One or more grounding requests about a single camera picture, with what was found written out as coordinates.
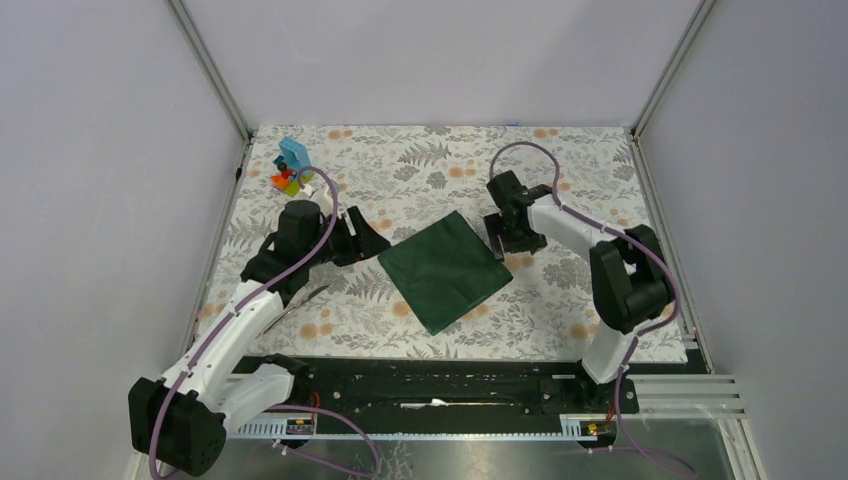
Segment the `dark green cloth napkin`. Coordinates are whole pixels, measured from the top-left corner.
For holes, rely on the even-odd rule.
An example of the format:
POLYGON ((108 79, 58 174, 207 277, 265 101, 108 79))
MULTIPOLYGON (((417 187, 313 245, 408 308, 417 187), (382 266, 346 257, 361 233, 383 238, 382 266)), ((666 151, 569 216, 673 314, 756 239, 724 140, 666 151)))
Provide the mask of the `dark green cloth napkin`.
POLYGON ((384 251, 378 261, 431 335, 513 279, 457 211, 384 251))

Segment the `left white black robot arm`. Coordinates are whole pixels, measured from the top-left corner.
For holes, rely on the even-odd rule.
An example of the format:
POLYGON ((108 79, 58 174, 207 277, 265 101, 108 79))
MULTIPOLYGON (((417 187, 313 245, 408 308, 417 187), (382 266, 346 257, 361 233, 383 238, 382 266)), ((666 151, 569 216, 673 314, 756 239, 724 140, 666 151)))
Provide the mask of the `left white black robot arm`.
POLYGON ((209 329, 160 378, 140 378, 131 387, 134 449, 154 463, 200 476, 220 456, 227 437, 259 414, 278 404, 288 411, 314 406, 312 368, 281 354, 265 358, 235 383, 228 379, 247 347, 289 313, 313 267, 352 265, 389 246, 356 207, 325 214, 312 201, 288 203, 209 329))

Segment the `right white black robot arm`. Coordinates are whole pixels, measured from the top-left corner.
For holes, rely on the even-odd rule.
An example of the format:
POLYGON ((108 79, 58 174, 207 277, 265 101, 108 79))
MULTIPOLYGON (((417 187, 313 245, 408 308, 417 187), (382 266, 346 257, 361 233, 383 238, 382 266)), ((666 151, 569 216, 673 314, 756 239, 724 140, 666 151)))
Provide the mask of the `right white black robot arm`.
POLYGON ((550 187, 522 185, 512 171, 494 176, 486 188, 498 209, 484 219, 497 259, 534 254, 554 240, 588 263, 600 323, 567 390, 583 410, 601 410, 622 386, 640 334, 676 296, 654 231, 606 227, 562 205, 550 187))

